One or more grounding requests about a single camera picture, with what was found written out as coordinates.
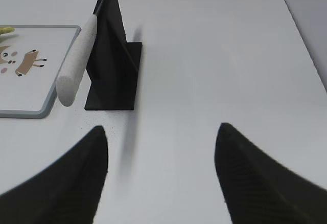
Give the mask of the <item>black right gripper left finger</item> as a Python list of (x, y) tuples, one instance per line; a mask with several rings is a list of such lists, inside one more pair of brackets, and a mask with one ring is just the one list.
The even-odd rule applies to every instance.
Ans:
[(108, 143), (95, 126), (40, 173), (1, 194), (1, 223), (93, 223), (108, 172)]

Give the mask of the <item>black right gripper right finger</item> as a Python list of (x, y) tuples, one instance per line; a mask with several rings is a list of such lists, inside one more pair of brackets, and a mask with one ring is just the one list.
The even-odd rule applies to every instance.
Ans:
[(326, 190), (284, 167), (229, 123), (215, 169), (232, 223), (326, 223)]

